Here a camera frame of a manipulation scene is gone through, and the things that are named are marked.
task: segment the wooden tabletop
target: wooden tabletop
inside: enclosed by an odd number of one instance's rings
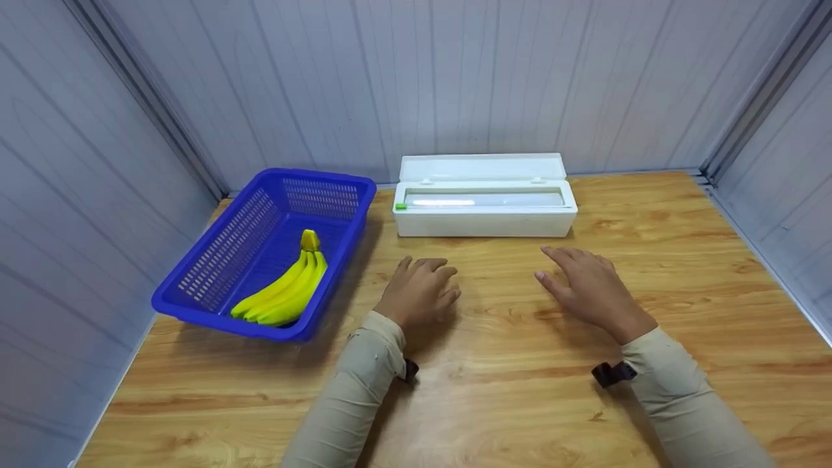
[[[572,233],[545,240],[613,260],[661,326],[783,466],[832,460],[832,352],[684,173],[571,181]],[[532,273],[541,239],[398,238],[380,192],[314,340],[246,339],[158,316],[78,466],[274,466],[347,334],[399,259],[446,256],[458,319],[409,336],[415,388],[394,383],[362,466],[654,466],[661,450],[626,386],[589,371],[616,360],[565,317]]]

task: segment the corrugated metal wall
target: corrugated metal wall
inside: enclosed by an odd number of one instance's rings
[[[213,208],[76,19],[0,3],[0,466],[66,466]]]
[[[745,145],[717,193],[832,336],[832,36]]]
[[[414,153],[696,167],[808,0],[106,0],[228,187]]]

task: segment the person's right hand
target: person's right hand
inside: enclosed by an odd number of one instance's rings
[[[581,321],[598,326],[625,345],[658,326],[627,290],[612,262],[589,251],[541,247],[566,274],[564,285],[545,271],[534,276],[563,309]]]
[[[450,277],[457,274],[456,268],[445,266],[447,258],[420,258],[410,266],[412,260],[402,259],[373,309],[405,332],[441,318],[461,294],[457,286],[446,290]]]

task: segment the yellow banana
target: yellow banana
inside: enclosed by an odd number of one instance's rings
[[[294,282],[300,273],[306,267],[306,262],[309,259],[305,255],[305,251],[301,250],[300,255],[298,256],[298,261],[296,261],[292,266],[289,267],[289,270],[286,270],[286,273],[283,274],[280,278],[276,279],[270,285],[266,286],[265,288],[259,290],[255,294],[246,297],[233,309],[231,309],[231,316],[234,318],[239,318],[243,314],[245,314],[249,309],[256,306],[257,304],[269,300],[271,297],[274,297],[276,294],[280,293],[281,291],[285,290],[289,285]]]
[[[298,296],[306,288],[315,272],[315,258],[314,253],[310,251],[304,251],[304,255],[307,257],[306,267],[300,275],[280,294],[251,307],[244,315],[247,321],[260,321],[261,317],[271,314],[276,306]]]
[[[320,282],[321,277],[323,277],[324,272],[326,271],[326,260],[324,259],[324,254],[320,251],[316,251],[313,255],[315,258],[315,266],[308,279],[304,279],[306,283],[299,286],[299,289],[291,296],[288,293],[285,295],[281,294],[280,296],[285,299],[271,305],[270,310],[265,314],[259,315],[257,317],[257,323],[269,326],[284,325],[291,321],[297,320],[300,314],[303,313],[306,305],[312,298],[315,289],[318,288],[318,283]]]
[[[297,320],[326,271],[326,260],[320,252],[320,239],[315,231],[306,229],[300,236],[298,260],[267,287],[246,297],[231,309],[231,316],[270,326]]]

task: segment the beige sleeve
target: beige sleeve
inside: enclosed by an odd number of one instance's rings
[[[404,334],[371,311],[349,336],[335,375],[312,404],[280,465],[355,466],[390,383],[404,377]]]
[[[661,328],[622,352],[638,372],[631,388],[674,466],[775,466],[691,355]]]

